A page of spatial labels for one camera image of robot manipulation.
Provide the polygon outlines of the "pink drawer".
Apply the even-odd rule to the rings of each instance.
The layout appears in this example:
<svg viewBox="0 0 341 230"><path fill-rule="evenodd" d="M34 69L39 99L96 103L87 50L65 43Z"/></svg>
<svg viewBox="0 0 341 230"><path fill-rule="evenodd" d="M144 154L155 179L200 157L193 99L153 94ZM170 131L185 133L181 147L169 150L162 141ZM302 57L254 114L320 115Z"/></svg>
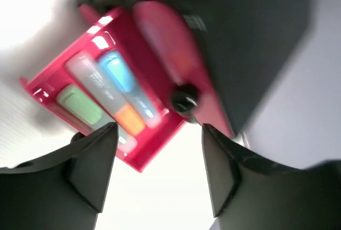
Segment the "pink drawer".
<svg viewBox="0 0 341 230"><path fill-rule="evenodd" d="M173 110L187 121L211 124L233 138L235 134L184 17L172 7L155 0L136 3L133 16L175 84L169 95Z"/></svg>
<svg viewBox="0 0 341 230"><path fill-rule="evenodd" d="M19 82L84 135L117 123L117 157L141 172L184 124L169 102L174 83L128 11L80 11L90 27L36 77Z"/></svg>

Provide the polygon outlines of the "blue highlighter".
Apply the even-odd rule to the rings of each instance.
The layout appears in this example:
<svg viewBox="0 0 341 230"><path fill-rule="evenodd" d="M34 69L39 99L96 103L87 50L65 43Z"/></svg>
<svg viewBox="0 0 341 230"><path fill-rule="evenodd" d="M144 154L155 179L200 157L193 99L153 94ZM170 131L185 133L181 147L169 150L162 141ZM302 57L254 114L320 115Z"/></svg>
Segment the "blue highlighter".
<svg viewBox="0 0 341 230"><path fill-rule="evenodd" d="M149 128L155 128L161 123L159 111L142 89L132 70L118 51L104 53L99 59L99 66Z"/></svg>

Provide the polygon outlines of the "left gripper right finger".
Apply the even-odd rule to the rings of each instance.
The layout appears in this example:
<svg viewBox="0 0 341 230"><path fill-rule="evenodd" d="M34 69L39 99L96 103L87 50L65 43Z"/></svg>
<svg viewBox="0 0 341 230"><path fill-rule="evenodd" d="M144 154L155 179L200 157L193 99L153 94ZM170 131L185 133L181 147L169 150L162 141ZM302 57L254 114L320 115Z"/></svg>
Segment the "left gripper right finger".
<svg viewBox="0 0 341 230"><path fill-rule="evenodd" d="M202 151L212 229L340 229L340 161L288 167L209 124L202 127Z"/></svg>

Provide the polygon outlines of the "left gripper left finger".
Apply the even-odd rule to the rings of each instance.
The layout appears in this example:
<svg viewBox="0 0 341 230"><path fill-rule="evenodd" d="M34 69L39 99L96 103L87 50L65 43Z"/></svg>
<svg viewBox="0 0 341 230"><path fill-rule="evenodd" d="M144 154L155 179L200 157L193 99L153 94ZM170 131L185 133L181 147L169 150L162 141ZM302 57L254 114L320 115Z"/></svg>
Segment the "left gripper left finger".
<svg viewBox="0 0 341 230"><path fill-rule="evenodd" d="M118 145L109 123L69 145L1 169L1 229L94 229Z"/></svg>

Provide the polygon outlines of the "green highlighter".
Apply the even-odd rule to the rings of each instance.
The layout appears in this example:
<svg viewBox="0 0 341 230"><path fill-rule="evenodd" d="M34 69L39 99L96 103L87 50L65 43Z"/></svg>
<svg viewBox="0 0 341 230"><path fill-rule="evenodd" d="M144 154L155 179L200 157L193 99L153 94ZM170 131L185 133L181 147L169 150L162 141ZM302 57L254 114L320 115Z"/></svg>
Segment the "green highlighter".
<svg viewBox="0 0 341 230"><path fill-rule="evenodd" d="M78 86L68 85L56 97L57 102L77 117L93 131L115 122L98 104L87 96ZM137 147L137 140L123 127L118 127L118 147L124 153L130 153Z"/></svg>

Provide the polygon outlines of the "orange white highlighter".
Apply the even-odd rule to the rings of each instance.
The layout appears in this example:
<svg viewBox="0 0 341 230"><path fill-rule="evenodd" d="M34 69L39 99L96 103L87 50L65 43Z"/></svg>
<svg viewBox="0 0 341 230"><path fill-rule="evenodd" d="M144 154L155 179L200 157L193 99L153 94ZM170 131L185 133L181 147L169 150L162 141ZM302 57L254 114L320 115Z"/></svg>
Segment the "orange white highlighter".
<svg viewBox="0 0 341 230"><path fill-rule="evenodd" d="M130 135L137 136L145 129L142 118L88 54L75 55L66 67Z"/></svg>

